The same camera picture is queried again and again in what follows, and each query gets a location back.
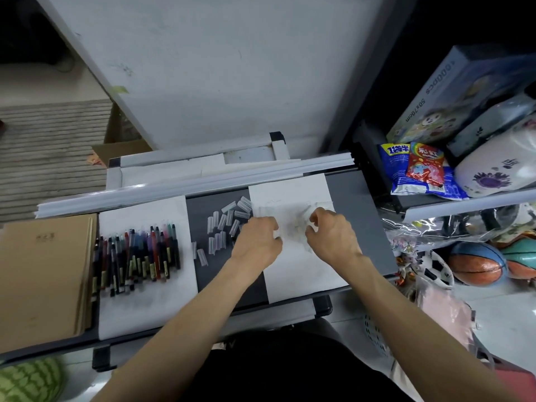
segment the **watermelon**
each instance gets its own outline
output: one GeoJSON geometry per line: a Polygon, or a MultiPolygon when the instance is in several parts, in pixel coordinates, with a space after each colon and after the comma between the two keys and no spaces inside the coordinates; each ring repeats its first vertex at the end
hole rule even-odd
{"type": "Polygon", "coordinates": [[[52,402],[63,390],[64,371],[57,358],[42,358],[0,369],[0,402],[52,402]]]}

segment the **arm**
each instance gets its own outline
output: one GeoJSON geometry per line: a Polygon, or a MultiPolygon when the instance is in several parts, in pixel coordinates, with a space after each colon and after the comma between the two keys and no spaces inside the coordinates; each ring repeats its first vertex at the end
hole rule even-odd
{"type": "Polygon", "coordinates": [[[273,217],[252,218],[218,275],[138,353],[94,401],[175,400],[190,385],[245,290],[283,248],[273,217]]]}
{"type": "Polygon", "coordinates": [[[376,270],[352,226],[316,209],[306,231],[314,252],[348,282],[425,401],[516,401],[497,376],[376,270]]]}

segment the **brown notebook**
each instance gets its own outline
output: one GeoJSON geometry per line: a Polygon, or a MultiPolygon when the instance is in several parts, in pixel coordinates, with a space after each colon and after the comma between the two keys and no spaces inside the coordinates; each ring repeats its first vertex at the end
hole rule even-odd
{"type": "Polygon", "coordinates": [[[4,226],[0,353],[84,332],[96,234],[96,214],[4,226]]]}

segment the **hand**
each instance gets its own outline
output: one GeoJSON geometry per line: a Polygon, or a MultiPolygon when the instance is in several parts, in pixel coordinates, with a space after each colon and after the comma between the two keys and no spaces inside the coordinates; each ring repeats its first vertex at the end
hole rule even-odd
{"type": "Polygon", "coordinates": [[[273,232],[278,228],[273,217],[252,217],[242,227],[231,260],[251,271],[253,280],[276,260],[283,249],[281,237],[273,238],[273,232]]]}
{"type": "Polygon", "coordinates": [[[318,227],[318,232],[307,226],[307,242],[318,258],[345,278],[345,268],[358,257],[364,257],[352,226],[342,214],[322,207],[312,212],[309,220],[318,227]]]}

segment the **forearm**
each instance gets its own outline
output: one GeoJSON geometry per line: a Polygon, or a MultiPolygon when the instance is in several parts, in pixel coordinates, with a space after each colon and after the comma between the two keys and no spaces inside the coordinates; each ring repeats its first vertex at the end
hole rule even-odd
{"type": "Polygon", "coordinates": [[[250,279],[229,260],[220,273],[121,367],[95,401],[177,398],[218,339],[250,279]]]}
{"type": "Polygon", "coordinates": [[[344,278],[425,401],[516,400],[491,370],[385,280],[368,257],[351,264],[344,278]]]}

